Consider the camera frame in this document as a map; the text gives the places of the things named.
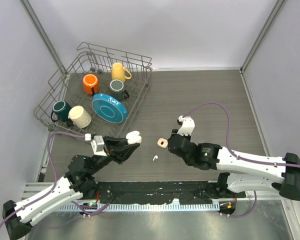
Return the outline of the white earbud charging case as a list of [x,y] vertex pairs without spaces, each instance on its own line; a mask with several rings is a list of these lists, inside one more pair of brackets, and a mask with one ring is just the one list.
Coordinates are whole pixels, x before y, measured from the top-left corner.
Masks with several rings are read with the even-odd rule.
[[127,133],[125,138],[126,138],[127,143],[129,145],[140,144],[142,142],[142,137],[141,137],[140,132],[138,130],[134,130],[134,131],[131,131],[131,132]]

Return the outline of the beige earbud charging case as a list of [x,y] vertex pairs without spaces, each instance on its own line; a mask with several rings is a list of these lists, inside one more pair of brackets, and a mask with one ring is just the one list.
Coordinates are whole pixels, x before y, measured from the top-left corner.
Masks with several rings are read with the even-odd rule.
[[168,147],[168,141],[165,138],[159,138],[157,141],[157,145],[163,149]]

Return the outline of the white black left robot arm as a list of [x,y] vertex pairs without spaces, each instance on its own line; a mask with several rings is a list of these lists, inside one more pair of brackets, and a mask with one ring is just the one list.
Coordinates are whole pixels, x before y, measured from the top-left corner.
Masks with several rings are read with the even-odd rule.
[[64,204],[80,199],[92,199],[97,192],[94,174],[110,162],[124,163],[140,146],[139,131],[124,138],[86,133],[82,139],[90,142],[93,155],[75,155],[69,171],[44,190],[24,200],[9,200],[3,204],[3,223],[9,239],[18,240],[27,235],[33,226]]

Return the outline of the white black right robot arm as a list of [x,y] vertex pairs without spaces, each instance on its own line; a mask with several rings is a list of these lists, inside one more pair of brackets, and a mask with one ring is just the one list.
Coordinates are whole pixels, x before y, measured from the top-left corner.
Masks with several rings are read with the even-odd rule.
[[182,158],[186,165],[204,171],[223,171],[215,186],[220,197],[269,191],[300,201],[300,158],[294,153],[288,152],[284,157],[253,155],[213,143],[195,144],[190,136],[176,132],[167,142],[169,152]]

